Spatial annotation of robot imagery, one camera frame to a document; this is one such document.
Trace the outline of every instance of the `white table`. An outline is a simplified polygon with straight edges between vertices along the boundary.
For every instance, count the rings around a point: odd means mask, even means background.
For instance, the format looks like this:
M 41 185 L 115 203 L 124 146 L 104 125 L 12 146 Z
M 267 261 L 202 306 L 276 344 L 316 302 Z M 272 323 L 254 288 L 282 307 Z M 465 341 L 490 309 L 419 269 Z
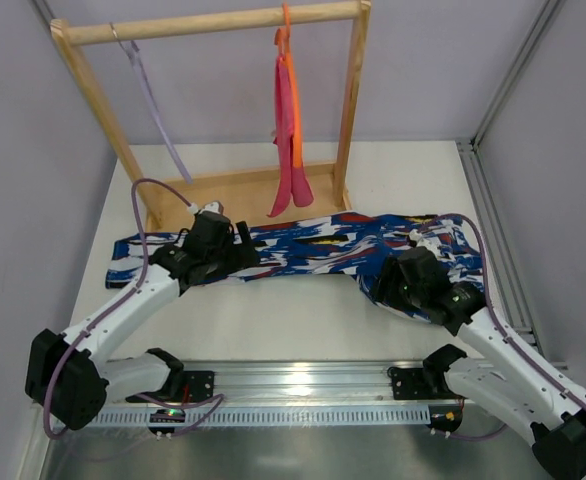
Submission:
M 335 158 L 335 148 L 312 143 L 305 152 L 326 160 Z M 179 151 L 192 173 L 276 161 L 270 144 L 184 145 Z M 139 146 L 134 153 L 146 175 L 175 176 L 164 147 Z M 347 186 L 353 209 L 363 214 L 476 218 L 454 142 L 355 142 Z M 136 233 L 129 189 L 118 163 L 71 323 L 116 293 L 104 288 L 104 276 L 113 242 Z M 149 319 L 114 358 L 161 347 L 184 360 L 415 360 L 446 343 L 461 345 L 440 327 L 375 307 L 349 277 L 304 275 L 192 288 Z

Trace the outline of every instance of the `colorful cloth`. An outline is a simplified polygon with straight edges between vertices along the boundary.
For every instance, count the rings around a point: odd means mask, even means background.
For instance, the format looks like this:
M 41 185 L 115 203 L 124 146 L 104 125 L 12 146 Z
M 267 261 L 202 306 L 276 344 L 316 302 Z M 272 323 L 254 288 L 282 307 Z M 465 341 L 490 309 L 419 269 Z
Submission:
M 382 269 L 384 259 L 415 244 L 409 233 L 430 216 L 380 215 L 368 217 L 344 212 L 299 222 L 266 225 L 250 229 L 260 256 L 260 265 L 208 283 L 248 282 L 284 275 L 341 273 L 352 276 L 370 299 L 370 289 Z M 147 237 L 149 251 L 167 242 L 181 242 L 176 233 L 154 233 Z M 448 269 L 451 282 L 469 281 L 484 290 L 479 253 L 470 247 L 458 220 L 442 220 L 422 232 L 429 250 Z M 107 288 L 122 288 L 142 266 L 142 246 L 138 235 L 115 242 L 106 275 Z M 428 320 L 422 313 L 404 311 L 415 319 Z

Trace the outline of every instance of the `gray wall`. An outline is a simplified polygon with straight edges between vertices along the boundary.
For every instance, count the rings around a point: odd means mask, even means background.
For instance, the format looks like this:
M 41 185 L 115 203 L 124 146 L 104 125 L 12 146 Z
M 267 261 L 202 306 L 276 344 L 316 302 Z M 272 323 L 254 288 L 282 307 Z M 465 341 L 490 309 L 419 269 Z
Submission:
M 0 480 L 27 440 L 31 339 L 68 324 L 113 165 L 29 3 L 0 1 Z
M 481 151 L 543 346 L 586 383 L 586 0 L 566 3 Z
M 323 0 L 295 0 L 312 3 Z M 72 24 L 279 5 L 280 0 L 49 0 Z M 359 139 L 469 137 L 542 0 L 374 0 Z M 307 139 L 337 138 L 348 22 L 295 26 L 292 49 Z M 140 42 L 174 141 L 267 140 L 273 129 L 275 29 Z M 124 53 L 87 48 L 133 143 L 161 143 Z

